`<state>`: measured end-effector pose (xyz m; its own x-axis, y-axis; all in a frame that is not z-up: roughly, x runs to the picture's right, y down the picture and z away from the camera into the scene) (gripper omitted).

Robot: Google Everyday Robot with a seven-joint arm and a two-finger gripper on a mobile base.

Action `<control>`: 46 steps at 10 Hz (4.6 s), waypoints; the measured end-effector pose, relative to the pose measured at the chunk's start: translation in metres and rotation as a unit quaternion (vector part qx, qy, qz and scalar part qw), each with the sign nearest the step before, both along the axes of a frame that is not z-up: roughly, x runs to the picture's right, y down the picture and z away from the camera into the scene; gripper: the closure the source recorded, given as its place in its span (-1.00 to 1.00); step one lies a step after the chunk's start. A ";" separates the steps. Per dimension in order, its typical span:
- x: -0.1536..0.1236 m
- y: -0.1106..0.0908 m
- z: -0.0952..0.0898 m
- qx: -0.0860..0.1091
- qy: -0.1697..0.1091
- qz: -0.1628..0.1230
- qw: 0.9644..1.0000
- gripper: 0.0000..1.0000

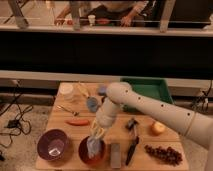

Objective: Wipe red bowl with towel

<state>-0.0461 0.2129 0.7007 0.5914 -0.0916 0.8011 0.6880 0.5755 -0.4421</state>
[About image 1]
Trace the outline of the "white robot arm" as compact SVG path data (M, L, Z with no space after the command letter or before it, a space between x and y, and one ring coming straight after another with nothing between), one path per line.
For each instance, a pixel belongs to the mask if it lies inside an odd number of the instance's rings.
M104 103L96 112L87 141L89 156L100 151L100 141L114 124L121 104L136 108L170 129L193 140L208 150L204 171L213 171L213 118L193 110L185 109L134 92L125 82L114 82L107 86Z

